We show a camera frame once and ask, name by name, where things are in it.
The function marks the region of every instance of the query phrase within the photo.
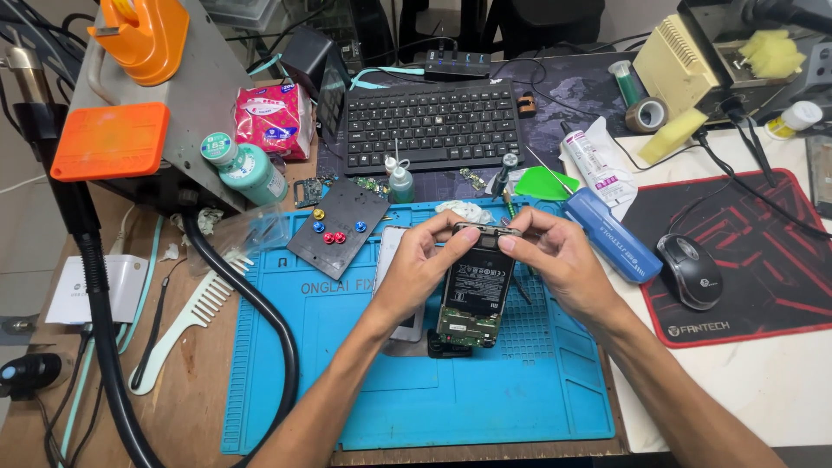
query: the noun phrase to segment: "red and black mouse pad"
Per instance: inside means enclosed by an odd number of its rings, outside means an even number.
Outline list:
[[[774,173],[776,188],[761,172],[740,177],[801,221],[823,229],[795,175],[785,169]],[[655,248],[676,217],[727,181],[713,177],[642,187],[623,223]],[[668,347],[832,328],[832,241],[790,222],[739,184],[694,207],[673,233],[691,237],[711,254],[721,269],[723,292],[710,310],[696,311],[676,297],[667,271],[641,285],[656,335]]]

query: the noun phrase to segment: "phone battery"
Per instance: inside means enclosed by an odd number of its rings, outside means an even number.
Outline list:
[[[513,265],[501,251],[468,251],[452,267],[443,304],[472,316],[502,313]]]

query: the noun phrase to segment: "keyboard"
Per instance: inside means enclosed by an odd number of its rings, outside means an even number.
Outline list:
[[[507,152],[523,161],[508,80],[354,89],[346,106],[348,176],[384,174],[396,138],[414,172],[498,167]]]

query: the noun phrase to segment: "white comb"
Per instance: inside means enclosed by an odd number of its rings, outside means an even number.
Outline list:
[[[249,270],[248,265],[255,264],[237,252],[232,252],[225,260],[241,275],[245,275],[245,272]],[[182,333],[191,325],[207,328],[210,317],[215,316],[214,312],[220,311],[220,307],[231,296],[233,290],[234,288],[220,278],[216,271],[209,271],[206,277],[202,278],[194,293],[191,294],[191,299],[182,307],[179,316],[171,323],[165,335],[153,346],[139,388],[135,390],[131,386],[127,386],[127,388],[130,388],[130,391],[136,395],[144,395],[150,391],[156,384],[156,378],[159,376],[161,367],[165,364],[167,355],[176,342],[179,341]],[[133,369],[130,378],[127,380],[128,382],[133,380],[133,374],[135,373],[136,369]]]

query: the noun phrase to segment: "computer mouse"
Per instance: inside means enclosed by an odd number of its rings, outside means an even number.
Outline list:
[[[681,234],[659,239],[656,249],[667,265],[668,287],[682,303],[706,311],[722,296],[722,273],[699,242]]]

